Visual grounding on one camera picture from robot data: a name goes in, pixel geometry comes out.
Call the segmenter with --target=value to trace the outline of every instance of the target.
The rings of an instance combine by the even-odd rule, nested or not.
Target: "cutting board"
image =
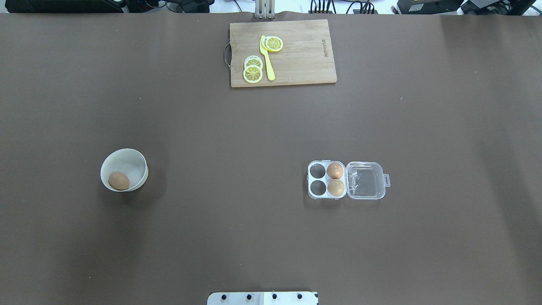
[[[279,52],[269,52],[275,80],[250,84],[243,78],[244,60],[260,54],[260,38],[278,36],[284,42]],[[337,82],[335,60],[327,20],[265,21],[230,24],[231,86],[261,87]]]

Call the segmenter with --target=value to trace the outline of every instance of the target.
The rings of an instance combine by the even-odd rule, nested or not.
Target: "empty egg slot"
[[[311,192],[316,196],[322,196],[326,192],[326,184],[320,180],[312,182]]]
[[[320,179],[326,174],[326,169],[322,164],[316,163],[311,166],[310,173],[314,178]]]

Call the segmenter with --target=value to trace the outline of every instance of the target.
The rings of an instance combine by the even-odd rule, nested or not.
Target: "lemon slice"
[[[251,55],[244,60],[244,66],[258,66],[263,68],[263,61],[259,56]]]
[[[262,80],[262,77],[262,68],[255,65],[247,66],[243,71],[243,78],[251,84],[260,82],[260,80]]]
[[[282,47],[284,46],[284,43],[282,42],[282,39],[277,36],[267,36],[263,41],[263,46],[271,52],[278,52],[282,50]]]

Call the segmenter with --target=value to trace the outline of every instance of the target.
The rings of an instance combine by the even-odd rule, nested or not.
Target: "clear plastic egg container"
[[[338,163],[343,169],[337,178],[344,184],[340,195],[332,195],[328,189],[333,180],[327,169],[332,163]],[[346,194],[356,200],[381,199],[386,194],[386,187],[391,186],[390,175],[384,174],[382,166],[376,162],[352,161],[346,166],[340,161],[312,161],[307,168],[308,195],[312,199],[340,199]]]

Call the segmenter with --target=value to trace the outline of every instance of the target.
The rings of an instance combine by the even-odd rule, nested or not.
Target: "brown egg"
[[[118,190],[127,190],[130,186],[130,180],[125,174],[115,171],[109,175],[109,185]]]
[[[327,167],[327,175],[333,179],[338,179],[343,176],[343,167],[337,163],[333,162]]]
[[[333,196],[341,196],[344,192],[344,183],[339,179],[333,179],[327,185],[327,191]]]

